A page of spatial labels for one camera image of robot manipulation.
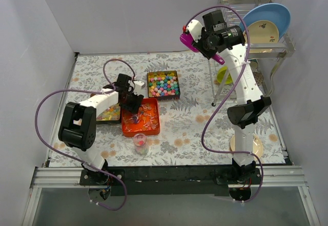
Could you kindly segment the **tin of translucent star candies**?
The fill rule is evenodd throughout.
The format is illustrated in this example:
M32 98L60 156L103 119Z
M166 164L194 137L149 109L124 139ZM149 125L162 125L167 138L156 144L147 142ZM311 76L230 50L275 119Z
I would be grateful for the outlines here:
M96 119L97 125L117 125L121 124L121 107L115 104L106 109Z

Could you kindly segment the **purple plastic scoop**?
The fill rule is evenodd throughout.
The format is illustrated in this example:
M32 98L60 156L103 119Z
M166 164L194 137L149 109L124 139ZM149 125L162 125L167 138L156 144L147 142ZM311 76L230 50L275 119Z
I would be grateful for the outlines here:
M180 35L180 41L191 51L196 52L196 53L199 52L199 50L197 48L193 47L194 40L193 40L191 34L182 33ZM225 63L224 59L221 56L219 56L218 54L215 54L213 57L211 57L211 59L213 59L214 61L218 62L221 65L223 65Z

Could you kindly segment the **orange tray of lollipops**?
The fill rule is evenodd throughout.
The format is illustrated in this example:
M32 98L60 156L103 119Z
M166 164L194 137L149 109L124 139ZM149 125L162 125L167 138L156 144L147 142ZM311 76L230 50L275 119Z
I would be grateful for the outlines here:
M159 105L155 98L144 98L136 114L121 111L121 128L123 136L133 137L142 133L146 136L160 133Z

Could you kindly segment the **tin of opaque star candies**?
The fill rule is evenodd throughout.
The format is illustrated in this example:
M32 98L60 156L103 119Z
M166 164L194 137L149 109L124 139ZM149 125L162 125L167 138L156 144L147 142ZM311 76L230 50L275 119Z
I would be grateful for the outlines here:
M160 100L180 99L181 89L179 86L177 71L156 71L147 73L148 97Z

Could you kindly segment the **clear glass jar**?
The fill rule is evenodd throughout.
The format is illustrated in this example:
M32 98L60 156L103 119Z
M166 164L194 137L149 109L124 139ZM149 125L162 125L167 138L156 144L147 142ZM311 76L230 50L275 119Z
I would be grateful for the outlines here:
M133 143L136 153L139 155L146 155L149 151L147 144L147 137L142 133L137 133L133 137Z

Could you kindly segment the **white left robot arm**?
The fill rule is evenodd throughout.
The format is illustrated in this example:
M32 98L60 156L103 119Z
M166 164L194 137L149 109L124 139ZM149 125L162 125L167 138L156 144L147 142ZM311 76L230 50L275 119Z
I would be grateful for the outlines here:
M144 98L141 94L144 87L144 82L119 74L113 85L104 86L99 94L79 103L69 102L65 106L58 138L78 155L87 176L98 185L108 181L109 172L106 170L107 161L93 145L97 118L114 105L132 114L138 113Z

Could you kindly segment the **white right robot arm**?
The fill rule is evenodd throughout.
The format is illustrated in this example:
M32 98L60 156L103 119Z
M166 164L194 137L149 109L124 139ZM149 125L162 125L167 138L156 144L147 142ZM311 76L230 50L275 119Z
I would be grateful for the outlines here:
M226 177L236 183L248 181L256 172L253 154L255 124L258 117L271 105L271 99L263 96L258 88L248 54L250 39L245 38L246 29L227 26L221 10L210 12L203 17L203 23L191 20L186 31L191 35L195 47L204 57L219 54L233 80L237 105L227 109L227 115L234 126L235 151L231 170Z

